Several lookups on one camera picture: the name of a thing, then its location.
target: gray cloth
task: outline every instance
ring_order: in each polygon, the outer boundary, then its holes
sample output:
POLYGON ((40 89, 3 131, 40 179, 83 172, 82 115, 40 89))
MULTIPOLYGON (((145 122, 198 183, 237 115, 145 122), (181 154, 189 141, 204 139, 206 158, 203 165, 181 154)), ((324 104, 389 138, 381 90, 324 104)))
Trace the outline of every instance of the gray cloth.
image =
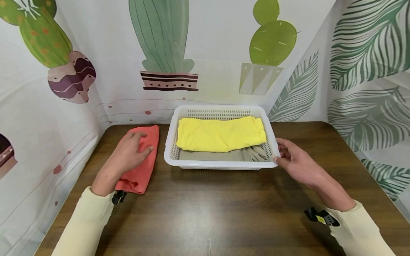
POLYGON ((257 145, 226 153, 181 150, 179 160, 266 162, 268 156, 265 150, 260 145, 257 145))

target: fabric backdrop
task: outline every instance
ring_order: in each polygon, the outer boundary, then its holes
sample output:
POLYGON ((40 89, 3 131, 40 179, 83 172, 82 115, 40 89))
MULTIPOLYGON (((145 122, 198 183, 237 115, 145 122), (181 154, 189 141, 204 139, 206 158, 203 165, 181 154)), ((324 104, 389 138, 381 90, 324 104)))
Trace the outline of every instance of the fabric backdrop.
POLYGON ((335 127, 410 220, 409 0, 0 0, 0 255, 33 255, 111 125, 181 104, 335 127))

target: purple pot illustration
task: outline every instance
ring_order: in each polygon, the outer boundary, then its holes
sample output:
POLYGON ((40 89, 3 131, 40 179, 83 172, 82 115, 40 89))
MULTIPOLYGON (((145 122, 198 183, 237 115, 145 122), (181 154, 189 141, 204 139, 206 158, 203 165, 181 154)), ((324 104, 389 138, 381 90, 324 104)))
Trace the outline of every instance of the purple pot illustration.
POLYGON ((96 71, 84 54, 73 51, 68 57, 68 64, 48 71, 48 84, 58 97, 72 103, 86 103, 96 71))
POLYGON ((14 149, 9 140, 0 134, 0 179, 4 177, 17 163, 14 149))

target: yellow tag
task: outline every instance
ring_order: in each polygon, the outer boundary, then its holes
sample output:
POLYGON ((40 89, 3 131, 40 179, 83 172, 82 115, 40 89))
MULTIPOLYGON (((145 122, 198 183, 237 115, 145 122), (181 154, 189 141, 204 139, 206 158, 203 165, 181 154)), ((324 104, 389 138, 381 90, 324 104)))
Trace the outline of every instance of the yellow tag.
POLYGON ((320 222, 322 222, 323 224, 325 224, 325 225, 326 225, 326 221, 325 221, 325 219, 323 219, 322 217, 317 216, 317 215, 316 215, 316 217, 317 217, 317 220, 318 220, 318 221, 320 221, 320 222))

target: leaf print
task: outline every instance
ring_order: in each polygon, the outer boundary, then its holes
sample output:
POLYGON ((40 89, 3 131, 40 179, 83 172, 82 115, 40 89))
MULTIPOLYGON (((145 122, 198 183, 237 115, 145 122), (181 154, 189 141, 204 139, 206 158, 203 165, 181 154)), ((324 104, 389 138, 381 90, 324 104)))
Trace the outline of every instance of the leaf print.
POLYGON ((410 185, 410 169, 377 163, 368 159, 361 161, 393 201, 410 185))
POLYGON ((410 68, 410 1, 357 0, 336 26, 330 83, 338 91, 410 68))
POLYGON ((319 50, 299 63, 269 112, 271 122, 293 122, 312 106, 317 90, 319 50))
POLYGON ((399 87, 335 99, 328 119, 355 152, 391 147, 410 136, 410 108, 399 87))

